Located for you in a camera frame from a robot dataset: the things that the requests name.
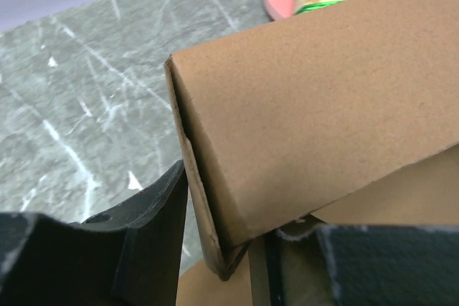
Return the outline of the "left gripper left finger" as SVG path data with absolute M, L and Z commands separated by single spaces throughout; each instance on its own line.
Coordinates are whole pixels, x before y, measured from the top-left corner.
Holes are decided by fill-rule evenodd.
M 1 215 L 3 305 L 174 305 L 187 203 L 176 162 L 154 184 L 82 223 Z

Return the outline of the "brown cardboard box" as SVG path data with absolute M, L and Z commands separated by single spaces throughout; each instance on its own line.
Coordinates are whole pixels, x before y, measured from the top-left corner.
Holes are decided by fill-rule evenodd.
M 202 261 L 178 305 L 265 305 L 265 236 L 458 228 L 458 0 L 346 0 L 173 53 Z

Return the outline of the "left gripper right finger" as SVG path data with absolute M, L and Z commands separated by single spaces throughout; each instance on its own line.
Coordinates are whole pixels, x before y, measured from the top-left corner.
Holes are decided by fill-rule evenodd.
M 456 226 L 317 224 L 265 236 L 265 305 L 457 305 Z

